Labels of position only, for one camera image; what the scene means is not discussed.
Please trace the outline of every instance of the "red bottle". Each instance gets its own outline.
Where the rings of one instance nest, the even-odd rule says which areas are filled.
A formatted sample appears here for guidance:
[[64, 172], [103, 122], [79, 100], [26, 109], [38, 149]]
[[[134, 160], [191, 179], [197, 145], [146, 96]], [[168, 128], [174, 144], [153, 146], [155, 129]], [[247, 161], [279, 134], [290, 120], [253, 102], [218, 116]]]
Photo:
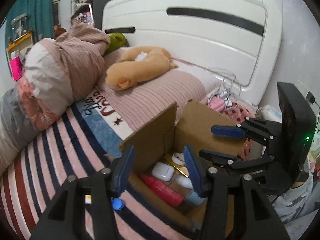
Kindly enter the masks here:
[[183, 201], [183, 196], [162, 182], [155, 180], [153, 177], [141, 173], [140, 178], [150, 187], [150, 189], [163, 201], [166, 201], [170, 206], [177, 207]]

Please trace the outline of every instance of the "tape roll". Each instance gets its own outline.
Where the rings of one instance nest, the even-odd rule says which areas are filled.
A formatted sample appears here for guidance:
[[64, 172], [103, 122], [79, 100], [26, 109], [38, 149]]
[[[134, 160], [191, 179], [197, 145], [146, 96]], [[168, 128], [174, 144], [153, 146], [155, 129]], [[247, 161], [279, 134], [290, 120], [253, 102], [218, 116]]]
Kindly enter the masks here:
[[185, 166], [184, 155], [181, 153], [175, 153], [171, 157], [172, 161], [180, 166]]

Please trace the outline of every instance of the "blue gripper pad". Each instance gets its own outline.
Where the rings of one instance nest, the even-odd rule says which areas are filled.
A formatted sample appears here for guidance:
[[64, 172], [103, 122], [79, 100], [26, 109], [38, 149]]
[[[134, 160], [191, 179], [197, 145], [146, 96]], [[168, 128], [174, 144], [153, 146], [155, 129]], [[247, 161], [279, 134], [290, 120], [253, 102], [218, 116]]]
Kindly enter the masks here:
[[239, 127], [214, 125], [211, 132], [216, 136], [240, 139], [245, 137], [245, 133]]
[[112, 188], [113, 192], [118, 196], [120, 196], [127, 187], [128, 178], [134, 163], [134, 157], [134, 146], [127, 146], [121, 158], [113, 160], [113, 162], [116, 161], [116, 166], [112, 171]]
[[209, 166], [206, 160], [198, 157], [190, 145], [184, 147], [183, 155], [194, 191], [200, 198], [208, 197], [212, 183], [207, 178]]

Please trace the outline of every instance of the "star print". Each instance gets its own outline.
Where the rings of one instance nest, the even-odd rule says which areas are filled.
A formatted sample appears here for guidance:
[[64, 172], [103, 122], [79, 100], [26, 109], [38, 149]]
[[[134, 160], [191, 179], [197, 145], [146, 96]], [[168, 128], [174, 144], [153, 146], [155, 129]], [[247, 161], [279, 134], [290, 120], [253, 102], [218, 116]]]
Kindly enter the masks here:
[[116, 121], [114, 121], [114, 125], [119, 125], [121, 122], [123, 122], [123, 120], [121, 120], [122, 118], [117, 118]]

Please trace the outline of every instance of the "cardboard box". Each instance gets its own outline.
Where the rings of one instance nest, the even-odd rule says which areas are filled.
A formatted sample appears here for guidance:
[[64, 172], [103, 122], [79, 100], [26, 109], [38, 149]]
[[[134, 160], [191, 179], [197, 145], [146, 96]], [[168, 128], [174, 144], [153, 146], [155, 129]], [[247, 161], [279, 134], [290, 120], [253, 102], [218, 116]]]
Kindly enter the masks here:
[[[245, 140], [215, 137], [211, 133], [213, 125], [235, 126], [236, 124], [233, 120], [194, 100], [187, 103], [180, 120], [175, 125], [176, 108], [176, 103], [166, 108], [124, 140], [119, 147], [121, 150], [127, 145], [135, 147], [135, 163], [129, 177], [132, 187], [171, 221], [193, 231], [195, 225], [202, 224], [206, 201], [183, 215], [156, 196], [142, 182], [139, 174], [151, 169], [164, 154], [182, 152], [186, 144], [192, 145], [196, 153], [201, 149], [210, 149], [237, 155]], [[229, 196], [228, 207], [226, 235], [233, 228], [233, 196]]]

